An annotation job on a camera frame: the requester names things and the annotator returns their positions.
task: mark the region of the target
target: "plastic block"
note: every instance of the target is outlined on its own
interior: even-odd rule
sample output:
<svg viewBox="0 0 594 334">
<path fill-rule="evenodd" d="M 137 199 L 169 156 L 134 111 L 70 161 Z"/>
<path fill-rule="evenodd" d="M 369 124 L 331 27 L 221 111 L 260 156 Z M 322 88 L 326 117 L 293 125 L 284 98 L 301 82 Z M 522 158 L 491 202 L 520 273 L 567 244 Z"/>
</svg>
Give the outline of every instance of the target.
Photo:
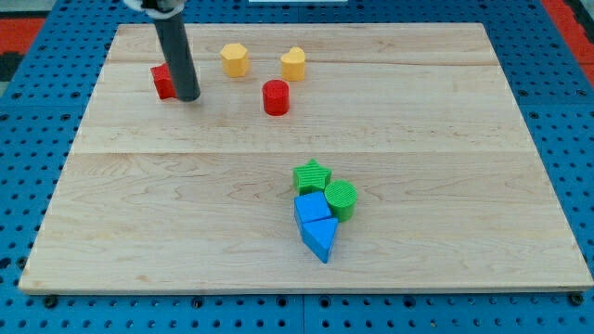
<svg viewBox="0 0 594 334">
<path fill-rule="evenodd" d="M 250 69 L 248 49 L 239 43 L 228 44 L 221 50 L 223 70 L 231 78 L 245 76 Z"/>
<path fill-rule="evenodd" d="M 167 63 L 150 69 L 160 99 L 177 97 Z"/>
<path fill-rule="evenodd" d="M 295 198 L 295 221 L 299 226 L 299 233 L 303 232 L 303 225 L 314 221 L 328 219 L 332 216 L 324 193 L 317 191 Z"/>
<path fill-rule="evenodd" d="M 289 111 L 289 85 L 271 80 L 262 86 L 264 111 L 270 116 L 282 116 Z"/>
<path fill-rule="evenodd" d="M 287 81 L 305 79 L 305 52 L 300 47 L 291 50 L 280 58 L 282 78 Z"/>
<path fill-rule="evenodd" d="M 303 242 L 323 263 L 328 263 L 337 227 L 336 218 L 315 221 L 303 226 Z"/>
<path fill-rule="evenodd" d="M 304 166 L 293 169 L 293 186 L 299 195 L 324 191 L 331 176 L 332 170 L 320 166 L 316 160 L 311 159 Z"/>
<path fill-rule="evenodd" d="M 351 219 L 355 212 L 356 189 L 350 182 L 336 180 L 326 186 L 324 195 L 332 215 L 337 217 L 339 222 Z"/>
</svg>

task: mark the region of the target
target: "green block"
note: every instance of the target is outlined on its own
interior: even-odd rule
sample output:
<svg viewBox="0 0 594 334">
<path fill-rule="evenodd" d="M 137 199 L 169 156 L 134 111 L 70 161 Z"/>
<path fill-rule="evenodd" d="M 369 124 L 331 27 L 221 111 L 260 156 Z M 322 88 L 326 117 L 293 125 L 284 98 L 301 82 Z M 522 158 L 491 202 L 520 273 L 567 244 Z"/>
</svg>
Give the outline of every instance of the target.
<svg viewBox="0 0 594 334">
<path fill-rule="evenodd" d="M 326 186 L 324 190 L 326 201 L 330 206 L 332 215 L 339 222 L 345 222 L 355 213 L 356 189 L 348 181 L 336 180 Z"/>
<path fill-rule="evenodd" d="M 331 176 L 332 170 L 320 166 L 316 160 L 311 159 L 304 166 L 293 168 L 293 186 L 299 195 L 324 191 Z"/>
</svg>

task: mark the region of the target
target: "yellow block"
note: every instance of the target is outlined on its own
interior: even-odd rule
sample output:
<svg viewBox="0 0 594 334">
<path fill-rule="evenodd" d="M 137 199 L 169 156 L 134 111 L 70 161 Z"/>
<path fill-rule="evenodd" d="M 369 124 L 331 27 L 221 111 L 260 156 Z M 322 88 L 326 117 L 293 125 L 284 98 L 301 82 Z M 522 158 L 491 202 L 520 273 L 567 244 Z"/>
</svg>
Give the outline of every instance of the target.
<svg viewBox="0 0 594 334">
<path fill-rule="evenodd" d="M 282 78 L 287 81 L 305 79 L 305 52 L 300 47 L 292 47 L 289 53 L 282 55 Z"/>
<path fill-rule="evenodd" d="M 248 49 L 239 43 L 225 45 L 221 50 L 221 61 L 223 71 L 231 78 L 245 76 L 250 69 Z"/>
</svg>

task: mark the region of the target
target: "blue block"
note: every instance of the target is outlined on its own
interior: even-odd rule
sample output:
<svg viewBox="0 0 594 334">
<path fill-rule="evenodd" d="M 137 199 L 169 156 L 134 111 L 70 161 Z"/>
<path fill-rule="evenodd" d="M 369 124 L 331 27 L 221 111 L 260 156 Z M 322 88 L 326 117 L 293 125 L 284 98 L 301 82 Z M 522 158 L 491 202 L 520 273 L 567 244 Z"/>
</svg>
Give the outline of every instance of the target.
<svg viewBox="0 0 594 334">
<path fill-rule="evenodd" d="M 317 191 L 295 198 L 295 221 L 300 233 L 303 231 L 303 224 L 328 219 L 331 216 L 332 212 L 323 192 Z"/>
<path fill-rule="evenodd" d="M 323 263 L 328 263 L 337 227 L 337 218 L 310 222 L 303 226 L 303 242 Z"/>
</svg>

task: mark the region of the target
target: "wood grain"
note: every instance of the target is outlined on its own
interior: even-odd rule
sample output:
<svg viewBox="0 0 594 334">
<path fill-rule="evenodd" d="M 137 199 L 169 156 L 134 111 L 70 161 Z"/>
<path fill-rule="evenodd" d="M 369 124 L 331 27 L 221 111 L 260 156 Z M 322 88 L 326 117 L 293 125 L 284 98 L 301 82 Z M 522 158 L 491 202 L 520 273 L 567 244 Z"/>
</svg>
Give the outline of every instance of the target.
<svg viewBox="0 0 594 334">
<path fill-rule="evenodd" d="M 188 25 L 203 96 L 156 98 L 154 28 L 117 32 L 19 286 L 31 294 L 578 290 L 592 278 L 479 24 Z M 231 80 L 218 51 L 242 42 Z M 293 45 L 307 77 L 271 118 Z M 355 184 L 328 264 L 291 168 Z"/>
</svg>

